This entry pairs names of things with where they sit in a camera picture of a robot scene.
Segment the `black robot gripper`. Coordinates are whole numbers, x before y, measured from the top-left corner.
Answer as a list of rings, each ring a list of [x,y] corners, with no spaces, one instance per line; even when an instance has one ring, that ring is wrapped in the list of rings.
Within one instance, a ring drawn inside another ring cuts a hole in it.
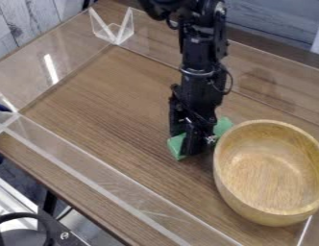
[[[214,66],[209,71],[182,66],[180,72],[181,82],[172,85],[170,136],[185,132],[181,154],[196,156],[217,141],[213,132],[213,125],[217,123],[214,110],[229,93],[225,88],[228,70],[225,66]],[[192,123],[185,131],[186,119]]]

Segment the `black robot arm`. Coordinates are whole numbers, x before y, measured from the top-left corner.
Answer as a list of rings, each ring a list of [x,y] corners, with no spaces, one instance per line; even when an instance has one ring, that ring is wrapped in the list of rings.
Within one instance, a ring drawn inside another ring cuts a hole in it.
[[[177,159],[214,145],[216,108],[233,87],[228,56],[225,0],[138,0],[147,16],[178,33],[181,82],[169,99],[170,151]]]

